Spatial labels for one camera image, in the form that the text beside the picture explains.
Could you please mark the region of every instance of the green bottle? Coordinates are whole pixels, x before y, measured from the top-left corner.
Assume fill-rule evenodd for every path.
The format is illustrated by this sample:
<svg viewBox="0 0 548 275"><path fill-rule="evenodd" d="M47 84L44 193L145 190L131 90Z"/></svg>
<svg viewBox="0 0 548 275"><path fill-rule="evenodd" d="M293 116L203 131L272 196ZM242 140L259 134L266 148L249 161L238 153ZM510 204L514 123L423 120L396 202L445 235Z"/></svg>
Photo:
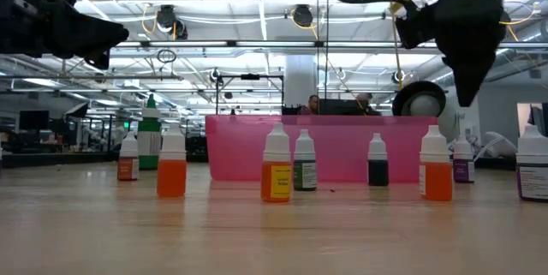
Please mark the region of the green bottle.
<svg viewBox="0 0 548 275"><path fill-rule="evenodd" d="M157 170L158 157L162 145L162 123L158 120L160 111L151 96L143 108L143 121L139 122L137 141L139 142L139 169Z"/></svg>

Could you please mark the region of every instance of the green bottle cap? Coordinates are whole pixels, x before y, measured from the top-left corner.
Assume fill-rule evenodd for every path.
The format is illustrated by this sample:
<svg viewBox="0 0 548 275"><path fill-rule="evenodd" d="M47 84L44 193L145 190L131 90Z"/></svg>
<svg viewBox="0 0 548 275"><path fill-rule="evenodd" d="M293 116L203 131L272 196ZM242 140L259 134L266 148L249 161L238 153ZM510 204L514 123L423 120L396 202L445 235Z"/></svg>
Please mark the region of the green bottle cap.
<svg viewBox="0 0 548 275"><path fill-rule="evenodd" d="M156 109L156 100L154 100L154 95L153 94L151 94L151 96L146 101L146 108Z"/></svg>

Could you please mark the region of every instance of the orange liquid bottle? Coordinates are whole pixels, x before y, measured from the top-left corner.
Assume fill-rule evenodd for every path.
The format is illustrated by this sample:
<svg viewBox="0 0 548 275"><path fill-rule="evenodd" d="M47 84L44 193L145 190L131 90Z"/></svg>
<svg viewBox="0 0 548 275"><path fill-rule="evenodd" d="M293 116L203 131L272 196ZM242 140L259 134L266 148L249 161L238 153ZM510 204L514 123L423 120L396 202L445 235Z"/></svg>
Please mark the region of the orange liquid bottle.
<svg viewBox="0 0 548 275"><path fill-rule="evenodd" d="M158 161L156 192L161 198L184 196L187 188L187 152L185 137L179 124L171 124L164 135L164 144Z"/></svg>
<svg viewBox="0 0 548 275"><path fill-rule="evenodd" d="M118 158L118 181L135 181L139 178L139 152L134 132L122 141Z"/></svg>
<svg viewBox="0 0 548 275"><path fill-rule="evenodd" d="M291 163L265 161L260 179L260 198L265 202L287 202L291 197Z"/></svg>
<svg viewBox="0 0 548 275"><path fill-rule="evenodd" d="M266 137L260 179L260 197L265 202L287 202L291 198L291 151L281 123Z"/></svg>
<svg viewBox="0 0 548 275"><path fill-rule="evenodd" d="M430 125L420 150L419 192L427 200L451 201L454 195L453 167L447 141L438 125Z"/></svg>
<svg viewBox="0 0 548 275"><path fill-rule="evenodd" d="M187 190L187 160L166 159L158 161L158 196L182 197Z"/></svg>

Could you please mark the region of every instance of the bottle label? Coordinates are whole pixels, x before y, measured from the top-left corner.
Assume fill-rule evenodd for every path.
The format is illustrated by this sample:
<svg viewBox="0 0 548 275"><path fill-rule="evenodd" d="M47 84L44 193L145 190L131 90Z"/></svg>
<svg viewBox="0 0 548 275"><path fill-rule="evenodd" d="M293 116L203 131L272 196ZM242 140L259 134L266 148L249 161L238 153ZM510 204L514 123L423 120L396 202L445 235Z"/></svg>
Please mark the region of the bottle label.
<svg viewBox="0 0 548 275"><path fill-rule="evenodd" d="M271 198L289 198L291 193L291 166L276 165L271 168Z"/></svg>
<svg viewBox="0 0 548 275"><path fill-rule="evenodd" d="M423 164L419 168L419 193L426 194L426 167Z"/></svg>
<svg viewBox="0 0 548 275"><path fill-rule="evenodd" d="M522 197L548 199L548 167L519 164L517 169L518 186Z"/></svg>
<svg viewBox="0 0 548 275"><path fill-rule="evenodd" d="M318 186L318 173L315 161L296 160L293 175L297 188L316 188Z"/></svg>
<svg viewBox="0 0 548 275"><path fill-rule="evenodd" d="M158 156L160 154L162 134L159 132L139 132L137 141L140 156Z"/></svg>
<svg viewBox="0 0 548 275"><path fill-rule="evenodd" d="M139 178L139 159L138 158L133 159L133 164L131 168L131 178L133 180L136 180Z"/></svg>
<svg viewBox="0 0 548 275"><path fill-rule="evenodd" d="M134 180L139 174L139 160L137 158L118 159L118 179Z"/></svg>
<svg viewBox="0 0 548 275"><path fill-rule="evenodd" d="M457 182L473 182L474 161L470 159L453 159L453 177Z"/></svg>

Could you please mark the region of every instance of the pink plastic bin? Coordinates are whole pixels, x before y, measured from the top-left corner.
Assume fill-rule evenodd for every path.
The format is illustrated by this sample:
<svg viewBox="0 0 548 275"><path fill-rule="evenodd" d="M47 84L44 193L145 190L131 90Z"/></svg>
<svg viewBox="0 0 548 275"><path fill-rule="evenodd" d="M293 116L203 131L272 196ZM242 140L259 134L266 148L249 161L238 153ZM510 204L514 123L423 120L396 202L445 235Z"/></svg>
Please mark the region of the pink plastic bin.
<svg viewBox="0 0 548 275"><path fill-rule="evenodd" d="M435 117L208 116L205 118L211 177L258 181L266 136L276 122L289 135L291 152L301 129L314 139L320 182L365 182L367 151L381 133L388 152L390 182L419 181L422 136Z"/></svg>

